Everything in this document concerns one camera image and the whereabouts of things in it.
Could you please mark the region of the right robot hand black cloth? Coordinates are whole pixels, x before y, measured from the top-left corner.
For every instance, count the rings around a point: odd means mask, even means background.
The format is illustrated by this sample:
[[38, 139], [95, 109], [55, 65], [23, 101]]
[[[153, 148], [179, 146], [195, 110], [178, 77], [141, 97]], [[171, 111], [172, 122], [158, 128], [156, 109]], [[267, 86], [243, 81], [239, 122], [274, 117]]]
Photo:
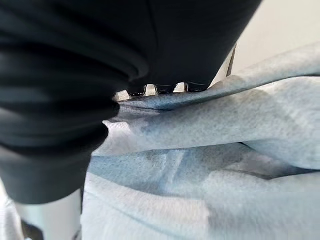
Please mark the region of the right robot hand black cloth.
[[0, 176], [25, 240], [79, 240], [114, 96], [212, 83], [258, 0], [3, 0]]

